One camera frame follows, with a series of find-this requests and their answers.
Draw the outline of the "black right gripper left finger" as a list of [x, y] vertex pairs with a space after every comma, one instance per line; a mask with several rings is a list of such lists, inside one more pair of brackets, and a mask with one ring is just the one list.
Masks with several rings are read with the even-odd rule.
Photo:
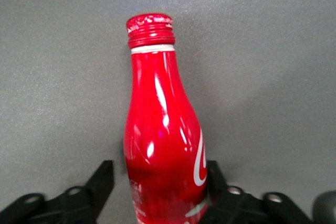
[[46, 200], [41, 193], [23, 195], [1, 211], [1, 223], [96, 223], [114, 188], [114, 163], [103, 161], [83, 186]]

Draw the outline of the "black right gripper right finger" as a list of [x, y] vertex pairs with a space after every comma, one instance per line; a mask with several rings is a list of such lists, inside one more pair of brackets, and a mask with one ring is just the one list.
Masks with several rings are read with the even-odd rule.
[[228, 185], [216, 161], [207, 161], [207, 189], [210, 206], [202, 223], [311, 223], [285, 194], [269, 192], [258, 199]]

